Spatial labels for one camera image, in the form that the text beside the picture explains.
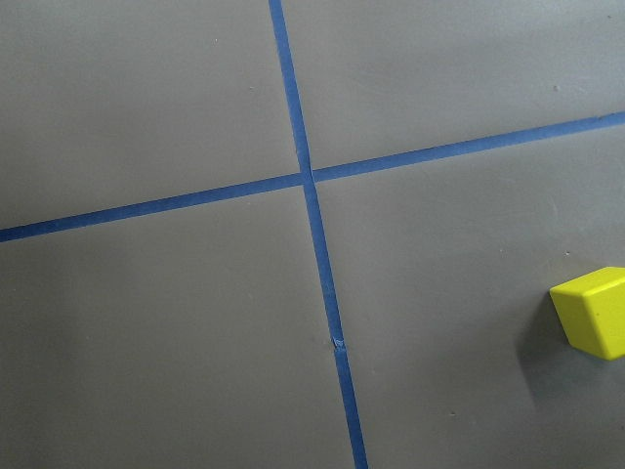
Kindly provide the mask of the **yellow wooden cube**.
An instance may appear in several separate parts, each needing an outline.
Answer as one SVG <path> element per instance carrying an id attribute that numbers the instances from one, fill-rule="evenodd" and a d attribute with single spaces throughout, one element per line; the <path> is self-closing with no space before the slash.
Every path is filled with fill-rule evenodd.
<path id="1" fill-rule="evenodd" d="M 624 268 L 604 267 L 549 290 L 571 347 L 614 361 L 624 357 Z"/>

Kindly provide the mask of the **blue tape line lengthwise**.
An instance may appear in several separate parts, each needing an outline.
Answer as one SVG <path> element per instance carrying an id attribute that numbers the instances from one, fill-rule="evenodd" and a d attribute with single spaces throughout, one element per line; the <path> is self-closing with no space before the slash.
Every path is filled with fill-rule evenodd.
<path id="1" fill-rule="evenodd" d="M 286 18 L 280 1 L 270 0 L 269 9 L 354 466 L 356 468 L 367 468 L 369 464 L 349 362 L 349 350 L 344 337 L 318 193 L 313 177 L 308 136 L 289 42 Z"/>

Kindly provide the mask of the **blue tape line crosswise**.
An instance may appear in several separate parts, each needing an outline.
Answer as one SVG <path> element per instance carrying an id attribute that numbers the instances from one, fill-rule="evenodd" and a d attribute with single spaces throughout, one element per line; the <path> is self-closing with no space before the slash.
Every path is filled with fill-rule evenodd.
<path id="1" fill-rule="evenodd" d="M 40 235 L 49 235 L 69 230 L 83 229 L 95 225 L 139 218 L 142 216 L 169 212 L 178 209 L 185 209 L 192 206 L 204 205 L 222 200 L 300 187 L 306 185 L 309 181 L 318 183 L 344 179 L 351 176 L 380 172 L 402 166 L 446 159 L 449 157 L 480 151 L 500 149 L 542 140 L 555 139 L 568 135 L 597 131 L 604 128 L 622 126 L 623 124 L 624 113 L 622 111 L 618 111 L 602 116 L 594 116 L 523 129 L 427 149 L 411 150 L 345 164 L 322 167 L 319 169 L 308 169 L 302 173 L 276 176 L 268 179 L 214 188 L 201 192 L 191 192 L 98 210 L 95 212 L 5 228 L 1 231 L 1 241 L 5 243 Z"/>

